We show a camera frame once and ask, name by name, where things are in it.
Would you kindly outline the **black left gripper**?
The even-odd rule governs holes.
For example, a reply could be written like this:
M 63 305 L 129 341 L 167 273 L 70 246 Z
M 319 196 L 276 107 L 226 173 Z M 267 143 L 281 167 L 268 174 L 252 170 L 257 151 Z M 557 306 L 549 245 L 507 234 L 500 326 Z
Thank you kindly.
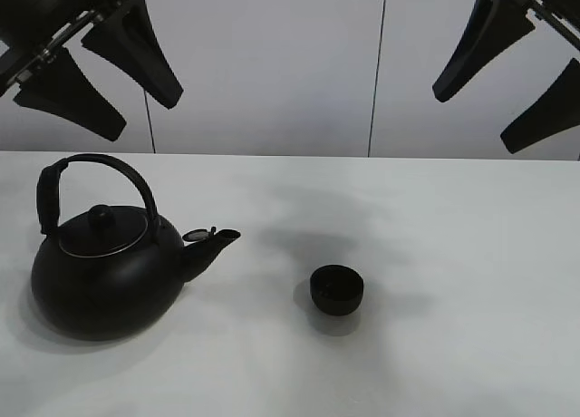
M 82 46 L 128 74 L 158 103 L 175 107 L 183 88 L 162 52 L 145 0 L 1 0 L 1 93 L 20 84 L 14 102 L 116 141 L 126 121 L 92 86 L 66 42 L 103 20 Z

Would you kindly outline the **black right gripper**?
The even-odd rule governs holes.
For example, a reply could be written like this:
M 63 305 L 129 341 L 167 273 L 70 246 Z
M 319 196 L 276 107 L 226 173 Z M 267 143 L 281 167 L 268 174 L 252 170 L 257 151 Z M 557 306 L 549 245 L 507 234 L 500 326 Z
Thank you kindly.
M 533 13 L 575 49 L 579 47 L 579 0 L 475 0 L 459 43 L 432 85 L 446 102 L 479 71 L 535 30 Z M 550 87 L 500 134 L 515 154 L 579 125 L 579 62 L 572 59 Z

